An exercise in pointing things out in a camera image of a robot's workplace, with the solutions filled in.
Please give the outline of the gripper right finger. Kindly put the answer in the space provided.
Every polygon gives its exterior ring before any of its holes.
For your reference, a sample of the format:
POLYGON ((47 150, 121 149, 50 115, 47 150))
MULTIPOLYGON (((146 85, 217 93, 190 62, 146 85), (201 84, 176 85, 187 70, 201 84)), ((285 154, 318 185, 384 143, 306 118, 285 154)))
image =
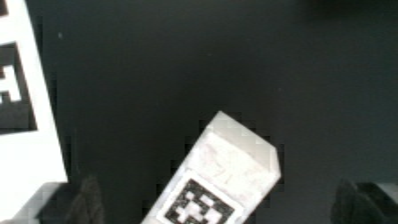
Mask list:
POLYGON ((398 224, 398 183, 340 182, 331 224, 398 224))

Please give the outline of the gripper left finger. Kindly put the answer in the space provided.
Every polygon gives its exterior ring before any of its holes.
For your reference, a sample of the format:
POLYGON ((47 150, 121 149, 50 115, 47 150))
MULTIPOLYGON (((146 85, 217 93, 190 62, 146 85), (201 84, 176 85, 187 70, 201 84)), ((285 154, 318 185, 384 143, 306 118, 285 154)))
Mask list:
POLYGON ((98 178, 45 183, 7 224, 105 224, 98 178))

